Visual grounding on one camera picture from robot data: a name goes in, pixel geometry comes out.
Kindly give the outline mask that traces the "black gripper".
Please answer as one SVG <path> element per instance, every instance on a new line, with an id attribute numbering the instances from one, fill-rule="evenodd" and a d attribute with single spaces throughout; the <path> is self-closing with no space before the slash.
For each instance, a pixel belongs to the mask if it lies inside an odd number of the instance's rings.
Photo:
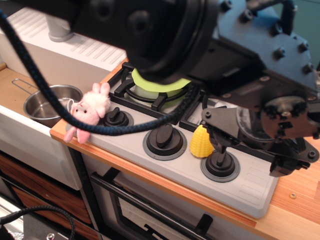
<path id="1" fill-rule="evenodd" d="M 303 137 L 317 137 L 319 112 L 314 110 L 316 77 L 309 44 L 211 40 L 192 50 L 189 76 L 214 98 L 235 107 L 201 112 L 210 142 L 219 153 L 228 147 L 271 163 L 270 175 L 284 177 L 307 170 L 318 151 Z"/>

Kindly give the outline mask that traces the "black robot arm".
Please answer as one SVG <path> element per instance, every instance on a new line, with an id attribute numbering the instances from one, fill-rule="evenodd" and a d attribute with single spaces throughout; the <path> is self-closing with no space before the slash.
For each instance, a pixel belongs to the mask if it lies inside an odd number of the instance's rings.
<path id="1" fill-rule="evenodd" d="M 205 110 L 216 152 L 245 145 L 273 156 L 275 177 L 306 169 L 319 152 L 318 89 L 306 40 L 293 34 L 297 5 L 282 0 L 24 0 L 26 7 L 65 20 L 77 34 L 126 51 L 146 80 L 185 78 L 237 111 Z"/>

